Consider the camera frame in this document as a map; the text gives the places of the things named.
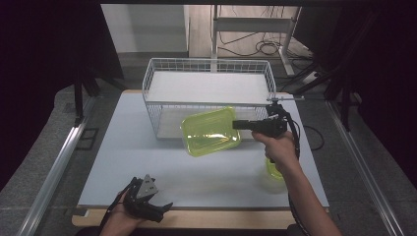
white wire basket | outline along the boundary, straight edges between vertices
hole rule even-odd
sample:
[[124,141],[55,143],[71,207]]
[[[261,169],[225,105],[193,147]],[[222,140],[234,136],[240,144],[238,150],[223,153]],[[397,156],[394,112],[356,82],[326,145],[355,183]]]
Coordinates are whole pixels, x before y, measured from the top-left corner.
[[[269,62],[258,60],[152,58],[143,82],[159,139],[181,139],[186,117],[225,106],[235,108],[237,119],[265,119],[275,90]],[[250,132],[241,138],[251,139]]]

black cable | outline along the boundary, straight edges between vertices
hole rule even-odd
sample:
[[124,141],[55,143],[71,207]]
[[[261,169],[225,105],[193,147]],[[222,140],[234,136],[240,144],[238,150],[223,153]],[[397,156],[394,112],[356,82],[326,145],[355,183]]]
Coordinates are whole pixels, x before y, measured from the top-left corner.
[[306,125],[303,125],[303,127],[304,128],[308,128],[308,129],[311,129],[311,130],[313,130],[313,131],[315,131],[319,136],[320,136],[320,139],[322,139],[322,143],[318,146],[318,147],[315,147],[315,148],[311,148],[310,147],[310,149],[311,150],[318,150],[318,149],[321,149],[324,145],[325,145],[325,137],[323,137],[323,134],[319,131],[319,130],[317,130],[316,128],[314,128],[314,127],[311,127],[311,126],[306,126]]
[[318,64],[313,62],[311,65],[309,65],[305,70],[297,74],[296,77],[294,77],[289,83],[287,83],[285,86],[283,86],[280,90],[280,92],[283,92],[284,89],[302,79],[307,77],[310,73],[312,73],[316,68],[318,67]]

black curtain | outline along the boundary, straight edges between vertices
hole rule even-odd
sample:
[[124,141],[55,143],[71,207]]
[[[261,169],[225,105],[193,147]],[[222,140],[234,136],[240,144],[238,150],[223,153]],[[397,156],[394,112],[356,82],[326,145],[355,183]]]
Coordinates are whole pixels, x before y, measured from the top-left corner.
[[417,17],[412,4],[389,2],[350,70],[359,112],[417,187]]
[[2,1],[0,57],[2,189],[46,124],[57,91],[76,76],[123,74],[98,4]]

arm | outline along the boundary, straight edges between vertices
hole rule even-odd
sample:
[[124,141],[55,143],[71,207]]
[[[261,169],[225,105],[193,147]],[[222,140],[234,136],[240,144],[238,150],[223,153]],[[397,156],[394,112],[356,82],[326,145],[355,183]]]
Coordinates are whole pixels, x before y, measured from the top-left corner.
[[145,221],[144,219],[133,218],[127,213],[122,204],[124,198],[125,195],[122,196],[121,203],[111,211],[110,217],[101,230],[100,236],[128,236],[139,224]]
[[289,196],[308,232],[313,236],[341,235],[334,222],[320,204],[298,162],[295,155],[292,134],[286,132],[277,139],[256,132],[253,132],[252,136],[256,141],[266,146],[266,157],[275,161],[275,167],[281,172]]

human hand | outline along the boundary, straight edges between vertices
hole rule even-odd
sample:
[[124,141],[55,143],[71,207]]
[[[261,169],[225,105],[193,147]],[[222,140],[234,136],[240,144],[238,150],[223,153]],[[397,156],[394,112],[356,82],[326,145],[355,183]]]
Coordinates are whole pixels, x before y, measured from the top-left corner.
[[123,205],[126,193],[122,195],[117,206],[111,211],[107,222],[101,230],[100,236],[113,235],[125,236],[130,235],[139,224],[146,221],[142,218],[134,218],[126,211]]
[[275,162],[275,168],[282,174],[300,166],[295,154],[294,137],[291,132],[287,131],[277,138],[252,132],[252,137],[265,145],[265,156]]

